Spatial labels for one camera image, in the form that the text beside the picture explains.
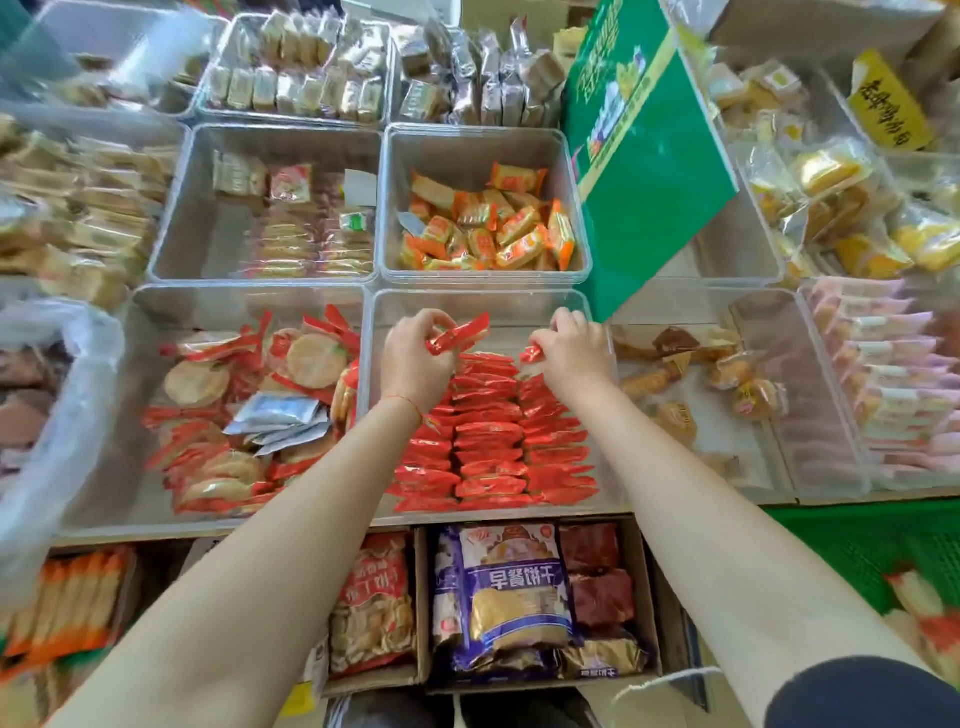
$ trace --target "wrapped pastry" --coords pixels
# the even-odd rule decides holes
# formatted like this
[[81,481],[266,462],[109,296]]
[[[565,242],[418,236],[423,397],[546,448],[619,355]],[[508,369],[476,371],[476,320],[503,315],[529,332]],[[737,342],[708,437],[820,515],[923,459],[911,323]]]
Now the wrapped pastry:
[[253,105],[253,72],[247,68],[234,68],[230,78],[227,106],[234,111],[248,111]]

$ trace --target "green plastic crate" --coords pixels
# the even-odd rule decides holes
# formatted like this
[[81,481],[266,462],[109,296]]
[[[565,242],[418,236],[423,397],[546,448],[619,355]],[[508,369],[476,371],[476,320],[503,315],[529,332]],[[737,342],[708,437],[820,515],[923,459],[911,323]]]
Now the green plastic crate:
[[915,567],[960,607],[960,498],[768,511],[881,614],[899,606],[884,574]]

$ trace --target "orange packaged snack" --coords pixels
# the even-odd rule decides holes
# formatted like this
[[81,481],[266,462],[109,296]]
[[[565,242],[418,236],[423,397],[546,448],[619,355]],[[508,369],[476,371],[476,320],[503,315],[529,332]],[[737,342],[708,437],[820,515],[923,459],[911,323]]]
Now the orange packaged snack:
[[496,234],[496,244],[501,248],[526,235],[540,222],[540,213],[535,207],[525,207],[512,218],[507,220]]
[[548,171],[546,167],[527,169],[494,162],[488,186],[494,189],[509,189],[512,192],[532,192],[540,195],[540,188]]
[[573,225],[564,212],[560,200],[553,201],[547,229],[550,232],[547,239],[547,249],[557,258],[560,270],[565,271],[570,267],[570,260],[577,248],[577,240],[573,236]]
[[496,254],[496,262],[500,268],[508,271],[515,270],[533,260],[543,252],[546,245],[547,230],[543,225],[524,235],[516,243],[509,245]]

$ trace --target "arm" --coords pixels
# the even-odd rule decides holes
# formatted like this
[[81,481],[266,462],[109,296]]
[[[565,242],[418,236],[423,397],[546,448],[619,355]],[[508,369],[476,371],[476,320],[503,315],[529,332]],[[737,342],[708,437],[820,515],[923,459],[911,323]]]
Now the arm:
[[828,660],[873,655],[926,669],[836,571],[634,406],[611,380],[599,324],[560,309],[554,328],[531,336],[547,383],[610,460],[754,726],[784,684]]
[[323,635],[393,470],[453,373],[423,345],[437,311],[401,321],[380,402],[297,483],[175,583],[50,728],[272,726]]

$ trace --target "round rice cracker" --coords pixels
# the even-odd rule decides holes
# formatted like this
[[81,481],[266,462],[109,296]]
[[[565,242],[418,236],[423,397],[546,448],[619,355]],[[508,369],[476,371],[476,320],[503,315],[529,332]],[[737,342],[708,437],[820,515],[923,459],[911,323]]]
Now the round rice cracker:
[[347,350],[340,342],[319,333],[304,334],[287,352],[290,378],[309,389],[333,386],[347,364]]
[[181,407],[203,407],[227,393],[230,371],[212,362],[182,361],[163,379],[163,392]]

